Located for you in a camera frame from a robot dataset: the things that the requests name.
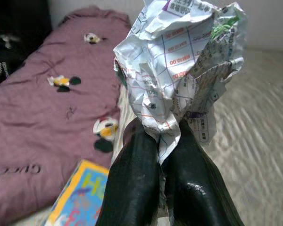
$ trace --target pink blanket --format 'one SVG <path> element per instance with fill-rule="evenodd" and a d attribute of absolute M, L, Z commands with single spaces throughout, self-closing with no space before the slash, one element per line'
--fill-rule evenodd
<path fill-rule="evenodd" d="M 110 166 L 92 128 L 119 118 L 112 49 L 128 31 L 126 15 L 75 11 L 0 85 L 0 226 L 53 203 L 80 159 Z M 90 32 L 107 39 L 91 45 Z M 57 92 L 47 78 L 60 75 L 82 83 Z"/>

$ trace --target crumpled paper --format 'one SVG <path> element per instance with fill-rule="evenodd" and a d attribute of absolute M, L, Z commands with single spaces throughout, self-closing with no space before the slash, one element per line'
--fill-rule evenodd
<path fill-rule="evenodd" d="M 159 142 L 160 164 L 177 146 L 182 118 L 201 145 L 216 133 L 213 103 L 243 65 L 246 26 L 237 3 L 146 0 L 115 47 L 115 70 L 134 113 Z"/>

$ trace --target book cover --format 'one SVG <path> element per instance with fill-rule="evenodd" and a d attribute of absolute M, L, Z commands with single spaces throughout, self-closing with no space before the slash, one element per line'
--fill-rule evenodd
<path fill-rule="evenodd" d="M 83 160 L 51 209 L 44 226 L 94 226 L 109 170 Z"/>

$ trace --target yellow book border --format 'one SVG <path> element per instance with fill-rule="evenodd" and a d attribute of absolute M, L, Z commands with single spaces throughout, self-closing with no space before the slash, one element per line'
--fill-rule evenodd
<path fill-rule="evenodd" d="M 93 164 L 92 162 L 89 162 L 87 160 L 82 160 L 81 163 L 77 167 L 77 171 L 75 174 L 70 178 L 70 184 L 68 187 L 65 187 L 64 192 L 62 192 L 61 196 L 57 199 L 57 205 L 55 209 L 51 212 L 51 214 L 48 217 L 48 220 L 54 224 L 56 220 L 58 219 L 59 215 L 61 214 L 67 200 L 70 198 L 71 194 L 75 191 L 76 186 L 79 184 L 82 175 L 86 169 L 93 169 L 99 173 L 102 174 L 109 174 L 109 170 L 107 168 L 104 168 L 102 166 L 98 166 L 96 164 Z"/>

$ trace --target white bedsheet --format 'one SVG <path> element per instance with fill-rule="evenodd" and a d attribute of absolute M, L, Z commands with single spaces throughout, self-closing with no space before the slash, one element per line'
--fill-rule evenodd
<path fill-rule="evenodd" d="M 246 226 L 283 226 L 283 53 L 248 50 L 242 72 L 215 103 L 217 133 L 206 152 L 218 166 Z M 113 159 L 135 117 L 122 87 Z M 16 226 L 38 226 L 48 210 Z"/>

